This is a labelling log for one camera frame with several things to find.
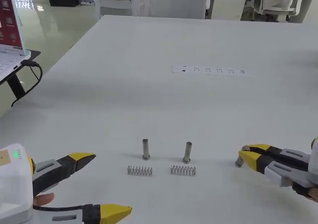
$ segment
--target black cable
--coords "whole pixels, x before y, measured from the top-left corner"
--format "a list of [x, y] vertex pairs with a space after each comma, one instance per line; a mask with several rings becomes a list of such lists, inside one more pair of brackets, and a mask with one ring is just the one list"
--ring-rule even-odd
[[[38, 81], [29, 89], [26, 91], [25, 95], [23, 97], [25, 97], [30, 91], [32, 91], [39, 83], [40, 81], [42, 80], [42, 77], [43, 77], [43, 70], [41, 68], [41, 66], [37, 63], [37, 62], [34, 62], [34, 61], [30, 61], [30, 60], [23, 60], [21, 62], [21, 64], [23, 66], [26, 66], [26, 67], [29, 67], [31, 68], [33, 74], [36, 76], [36, 78], [38, 79]], [[39, 70], [40, 70], [40, 77], [38, 77], [35, 72], [33, 71], [32, 67], [37, 67]], [[15, 103], [20, 100], [21, 98], [19, 99], [16, 99], [12, 104], [11, 104], [11, 107], [15, 105]]]
[[35, 74], [35, 72], [33, 71], [32, 67], [29, 67], [29, 68], [31, 69], [32, 73], [35, 75], [36, 79], [39, 80], [37, 74]]

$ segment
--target tiled floor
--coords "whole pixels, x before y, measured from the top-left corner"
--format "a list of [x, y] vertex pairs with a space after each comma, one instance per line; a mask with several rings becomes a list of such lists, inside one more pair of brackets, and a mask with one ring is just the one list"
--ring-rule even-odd
[[[27, 49], [41, 51], [36, 58], [48, 71], [94, 24], [94, 7], [90, 5], [51, 7], [48, 0], [15, 0], [22, 23], [24, 45]], [[23, 68], [18, 76], [25, 89], [36, 81], [28, 68]], [[0, 116], [14, 101], [9, 86], [0, 86]]]

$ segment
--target laptop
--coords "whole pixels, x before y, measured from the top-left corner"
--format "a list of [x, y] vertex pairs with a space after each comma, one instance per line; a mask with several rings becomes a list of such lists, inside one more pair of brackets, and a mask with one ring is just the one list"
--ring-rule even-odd
[[0, 0], [0, 82], [31, 57], [23, 46], [14, 0]]

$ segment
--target black stand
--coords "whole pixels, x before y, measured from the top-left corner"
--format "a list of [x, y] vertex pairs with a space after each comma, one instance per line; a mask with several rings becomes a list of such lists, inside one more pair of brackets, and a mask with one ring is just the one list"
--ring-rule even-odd
[[[30, 50], [30, 51], [31, 51], [31, 57], [29, 58], [29, 60], [31, 60], [31, 61], [41, 54], [41, 52], [39, 52], [39, 51], [35, 51], [35, 50]], [[7, 81], [13, 94], [15, 95], [16, 99], [20, 99], [25, 95], [25, 90], [24, 90], [23, 86], [21, 85], [21, 82], [20, 82], [18, 76], [16, 75], [16, 73], [18, 71], [20, 71], [23, 67], [24, 66], [18, 67], [9, 76], [7, 76], [5, 79], [0, 81], [0, 85], [2, 85], [3, 83], [5, 83]]]

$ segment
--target compression spring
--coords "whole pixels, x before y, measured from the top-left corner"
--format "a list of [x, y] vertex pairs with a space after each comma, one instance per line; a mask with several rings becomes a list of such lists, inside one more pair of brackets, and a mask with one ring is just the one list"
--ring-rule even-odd
[[194, 176], [196, 174], [196, 168], [195, 166], [171, 165], [171, 174]]
[[[249, 151], [249, 147], [243, 146], [242, 150]], [[235, 161], [235, 165], [239, 168], [242, 168], [243, 164], [244, 164], [244, 160], [240, 156], [238, 156], [237, 160]]]
[[128, 174], [140, 175], [140, 176], [151, 176], [153, 174], [153, 168], [142, 167], [142, 166], [128, 166]]

